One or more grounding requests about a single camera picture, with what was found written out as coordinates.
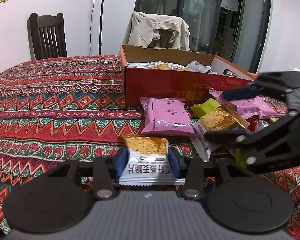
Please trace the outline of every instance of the beige jacket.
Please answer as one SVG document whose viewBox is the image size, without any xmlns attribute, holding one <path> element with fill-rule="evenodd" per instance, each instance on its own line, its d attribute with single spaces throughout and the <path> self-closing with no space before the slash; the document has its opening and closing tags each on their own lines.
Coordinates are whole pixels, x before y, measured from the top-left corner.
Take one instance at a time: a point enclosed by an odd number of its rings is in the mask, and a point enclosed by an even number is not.
<svg viewBox="0 0 300 240">
<path fill-rule="evenodd" d="M 159 29 L 172 31 L 173 49 L 189 50 L 189 25 L 180 17 L 133 12 L 122 44 L 148 46 L 160 39 Z"/>
</svg>

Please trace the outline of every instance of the black pole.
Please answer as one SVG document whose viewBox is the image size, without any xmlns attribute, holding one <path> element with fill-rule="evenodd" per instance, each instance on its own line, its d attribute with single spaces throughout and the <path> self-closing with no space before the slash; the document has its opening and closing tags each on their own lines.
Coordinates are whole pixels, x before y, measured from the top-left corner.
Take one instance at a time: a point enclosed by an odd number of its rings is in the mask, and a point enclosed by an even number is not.
<svg viewBox="0 0 300 240">
<path fill-rule="evenodd" d="M 101 12 L 100 12 L 100 29 L 99 29 L 99 55 L 101 54 L 101 35 L 102 35 L 102 16 L 103 16 L 103 3 L 105 2 L 105 0 L 101 0 Z"/>
</svg>

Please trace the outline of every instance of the silver screw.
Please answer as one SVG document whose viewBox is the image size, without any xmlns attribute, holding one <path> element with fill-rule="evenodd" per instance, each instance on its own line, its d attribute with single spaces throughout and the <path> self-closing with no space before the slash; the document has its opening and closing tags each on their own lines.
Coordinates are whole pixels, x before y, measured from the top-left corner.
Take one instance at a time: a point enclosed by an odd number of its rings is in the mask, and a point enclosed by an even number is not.
<svg viewBox="0 0 300 240">
<path fill-rule="evenodd" d="M 249 157 L 248 159 L 246 159 L 246 163 L 247 163 L 248 165 L 251 165 L 251 164 L 255 163 L 256 160 L 257 160 L 256 157 L 251 156 L 251 157 Z"/>
<path fill-rule="evenodd" d="M 292 111 L 289 112 L 289 115 L 291 115 L 291 116 L 297 116 L 297 115 L 298 115 L 298 112 L 292 110 Z"/>
<path fill-rule="evenodd" d="M 244 135 L 240 135 L 236 138 L 236 142 L 242 142 L 246 137 Z"/>
<path fill-rule="evenodd" d="M 291 93 L 291 92 L 293 92 L 293 89 L 292 88 L 287 88 L 284 92 L 285 93 Z"/>
<path fill-rule="evenodd" d="M 111 197 L 112 191 L 109 189 L 101 189 L 97 192 L 98 197 L 108 198 Z"/>
<path fill-rule="evenodd" d="M 197 197 L 200 195 L 200 192 L 199 190 L 196 190 L 196 189 L 192 189 L 192 188 L 188 188 L 184 191 L 184 194 L 187 196 L 187 197 Z"/>
</svg>

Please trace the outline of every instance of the black circular disc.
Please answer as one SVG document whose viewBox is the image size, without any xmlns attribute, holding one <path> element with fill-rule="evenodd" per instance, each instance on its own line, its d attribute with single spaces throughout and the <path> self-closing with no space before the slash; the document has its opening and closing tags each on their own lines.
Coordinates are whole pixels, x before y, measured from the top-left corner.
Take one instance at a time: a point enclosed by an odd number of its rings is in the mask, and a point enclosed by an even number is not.
<svg viewBox="0 0 300 240">
<path fill-rule="evenodd" d="M 234 231 L 260 234 L 284 226 L 294 204 L 289 194 L 262 178 L 235 178 L 207 197 L 210 215 Z"/>
<path fill-rule="evenodd" d="M 90 209 L 90 197 L 64 178 L 31 181 L 3 202 L 10 227 L 30 233 L 53 233 L 80 222 Z"/>
</svg>

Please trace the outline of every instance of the patterned tablecloth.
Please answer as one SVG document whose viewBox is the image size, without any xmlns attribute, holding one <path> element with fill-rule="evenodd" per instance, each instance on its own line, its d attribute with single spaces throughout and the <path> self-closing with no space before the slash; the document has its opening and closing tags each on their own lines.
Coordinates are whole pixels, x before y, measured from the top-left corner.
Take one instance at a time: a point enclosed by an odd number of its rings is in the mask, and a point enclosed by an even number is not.
<svg viewBox="0 0 300 240">
<path fill-rule="evenodd" d="M 0 227 L 5 232 L 10 229 L 2 202 L 15 185 L 70 157 L 90 161 L 114 155 L 124 144 L 122 133 L 142 130 L 144 111 L 123 107 L 117 56 L 24 62 L 0 74 Z M 170 145 L 183 154 L 197 154 L 188 140 Z M 295 212 L 286 230 L 300 239 L 300 167 L 263 177 L 294 199 Z"/>
</svg>

